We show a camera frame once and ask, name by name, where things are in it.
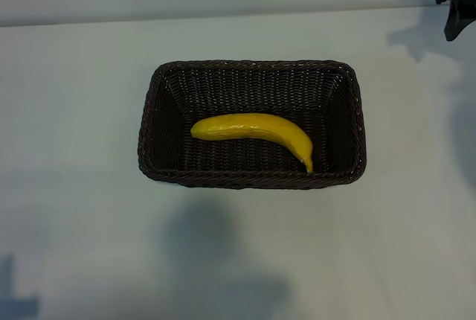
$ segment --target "dark brown basket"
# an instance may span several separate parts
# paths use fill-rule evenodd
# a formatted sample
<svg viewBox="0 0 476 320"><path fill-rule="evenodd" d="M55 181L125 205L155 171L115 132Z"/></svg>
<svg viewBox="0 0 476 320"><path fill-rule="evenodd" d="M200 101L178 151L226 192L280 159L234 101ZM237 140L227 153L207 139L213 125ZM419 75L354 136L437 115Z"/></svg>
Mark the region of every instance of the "dark brown basket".
<svg viewBox="0 0 476 320"><path fill-rule="evenodd" d="M296 123L314 145L315 173L269 141L202 141L195 122L269 113ZM310 189L349 184L366 165L355 72L334 61L196 61L162 65L150 82L139 168L151 179L206 188Z"/></svg>

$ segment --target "yellow banana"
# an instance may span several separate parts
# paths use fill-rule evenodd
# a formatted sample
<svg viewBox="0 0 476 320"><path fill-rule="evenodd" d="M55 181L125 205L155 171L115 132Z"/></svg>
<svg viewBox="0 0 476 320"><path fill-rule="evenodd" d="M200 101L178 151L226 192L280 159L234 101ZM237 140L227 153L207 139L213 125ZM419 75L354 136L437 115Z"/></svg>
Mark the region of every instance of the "yellow banana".
<svg viewBox="0 0 476 320"><path fill-rule="evenodd" d="M276 115L219 115L196 122L190 132L194 138L202 140L255 138L273 141L286 147L306 166L308 173L312 172L311 139L296 124Z"/></svg>

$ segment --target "table surface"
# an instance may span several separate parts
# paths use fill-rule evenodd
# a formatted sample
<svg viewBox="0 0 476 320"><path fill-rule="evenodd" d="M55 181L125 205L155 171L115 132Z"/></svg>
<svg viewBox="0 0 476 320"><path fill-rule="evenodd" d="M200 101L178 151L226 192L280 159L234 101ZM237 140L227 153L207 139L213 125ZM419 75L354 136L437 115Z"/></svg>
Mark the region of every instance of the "table surface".
<svg viewBox="0 0 476 320"><path fill-rule="evenodd" d="M476 28L446 42L447 13L0 28L0 319L474 319ZM362 178L230 191L145 177L152 73L213 59L350 64Z"/></svg>

